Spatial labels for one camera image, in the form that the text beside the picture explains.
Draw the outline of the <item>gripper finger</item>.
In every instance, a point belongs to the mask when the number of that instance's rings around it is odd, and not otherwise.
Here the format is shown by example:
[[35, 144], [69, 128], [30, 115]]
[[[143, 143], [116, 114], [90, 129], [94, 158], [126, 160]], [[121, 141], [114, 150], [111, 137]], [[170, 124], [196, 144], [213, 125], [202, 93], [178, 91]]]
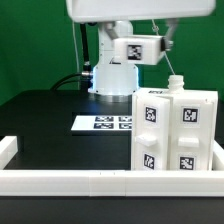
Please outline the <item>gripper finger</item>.
[[168, 27], [168, 30], [166, 34], [162, 38], [162, 50], [168, 51], [173, 46], [172, 38], [174, 36], [174, 33], [178, 27], [179, 20], [177, 18], [170, 18], [166, 20], [166, 25]]
[[104, 23], [105, 32], [107, 33], [111, 41], [114, 41], [119, 38], [116, 28], [117, 28], [117, 24], [115, 22]]

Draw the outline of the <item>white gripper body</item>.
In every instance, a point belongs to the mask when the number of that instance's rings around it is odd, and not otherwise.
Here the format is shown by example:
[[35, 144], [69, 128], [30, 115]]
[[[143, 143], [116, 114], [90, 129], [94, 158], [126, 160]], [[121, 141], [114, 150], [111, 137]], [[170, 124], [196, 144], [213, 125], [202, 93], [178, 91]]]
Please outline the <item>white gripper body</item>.
[[207, 16], [216, 0], [66, 0], [77, 23]]

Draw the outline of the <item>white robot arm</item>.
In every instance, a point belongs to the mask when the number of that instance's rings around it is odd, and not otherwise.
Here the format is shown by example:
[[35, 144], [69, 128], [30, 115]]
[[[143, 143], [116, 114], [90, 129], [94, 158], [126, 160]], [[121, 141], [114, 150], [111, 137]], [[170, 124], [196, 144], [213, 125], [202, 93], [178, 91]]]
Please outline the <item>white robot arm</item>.
[[[88, 92], [109, 101], [127, 100], [139, 89], [139, 64], [156, 65], [172, 48], [180, 18], [210, 15], [216, 0], [66, 0], [67, 13], [80, 25], [96, 23], [99, 61]], [[134, 34], [133, 21], [164, 19], [164, 35]]]

